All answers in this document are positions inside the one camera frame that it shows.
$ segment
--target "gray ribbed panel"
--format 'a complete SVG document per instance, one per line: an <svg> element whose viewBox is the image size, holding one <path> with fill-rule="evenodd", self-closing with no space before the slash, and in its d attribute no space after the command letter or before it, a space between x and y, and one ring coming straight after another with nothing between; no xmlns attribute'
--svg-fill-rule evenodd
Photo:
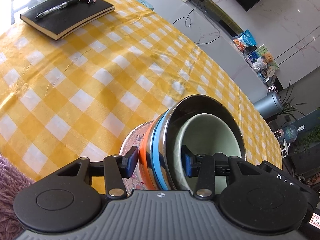
<svg viewBox="0 0 320 240"><path fill-rule="evenodd" d="M110 202L90 225L64 235L25 231L18 240L302 240L298 232L280 236L249 234L225 221L215 205L188 191L136 190L125 200Z"/></svg>

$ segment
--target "metal screw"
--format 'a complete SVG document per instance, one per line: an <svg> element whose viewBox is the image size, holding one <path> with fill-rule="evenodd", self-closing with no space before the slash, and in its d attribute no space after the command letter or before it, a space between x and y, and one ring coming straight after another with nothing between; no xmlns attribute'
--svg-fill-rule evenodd
<svg viewBox="0 0 320 240"><path fill-rule="evenodd" d="M209 196L211 196L212 191L207 188L201 188L201 189L197 190L196 194L199 197L209 197Z"/></svg>
<svg viewBox="0 0 320 240"><path fill-rule="evenodd" d="M120 188L113 188L111 190L109 190L109 195L112 197L120 197L124 194L123 189Z"/></svg>

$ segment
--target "table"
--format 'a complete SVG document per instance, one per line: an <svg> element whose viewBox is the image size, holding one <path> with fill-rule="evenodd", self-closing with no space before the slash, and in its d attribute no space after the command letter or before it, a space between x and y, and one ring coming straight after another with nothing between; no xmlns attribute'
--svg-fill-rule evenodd
<svg viewBox="0 0 320 240"><path fill-rule="evenodd" d="M136 126L200 93L231 112L249 162L282 167L270 128L206 53L137 1L106 1L114 12L61 41L21 21L0 36L4 156L35 180L80 156L101 161Z"/></svg>

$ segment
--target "black notebook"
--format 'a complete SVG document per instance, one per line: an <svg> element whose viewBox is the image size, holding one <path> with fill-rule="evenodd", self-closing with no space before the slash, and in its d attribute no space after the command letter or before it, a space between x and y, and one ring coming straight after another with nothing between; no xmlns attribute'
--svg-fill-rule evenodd
<svg viewBox="0 0 320 240"><path fill-rule="evenodd" d="M69 5L43 18L36 19L39 13L67 1L70 0L45 1L21 14L20 18L54 40L58 40L115 9L112 4L103 0L96 0L96 3L90 4L88 0L80 0L77 4Z"/></svg>

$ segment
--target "white cup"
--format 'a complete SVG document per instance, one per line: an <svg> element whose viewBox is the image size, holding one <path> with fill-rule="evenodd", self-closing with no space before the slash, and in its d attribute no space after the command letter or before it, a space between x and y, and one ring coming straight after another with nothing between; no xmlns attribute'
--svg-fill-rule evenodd
<svg viewBox="0 0 320 240"><path fill-rule="evenodd" d="M173 152L176 188L188 189L193 194L198 178L186 177L181 162L181 146L186 145L194 154L214 155L222 152L226 156L241 158L240 147L231 129L213 114L197 114L180 128ZM226 176L215 177L215 194L220 194L227 187Z"/></svg>

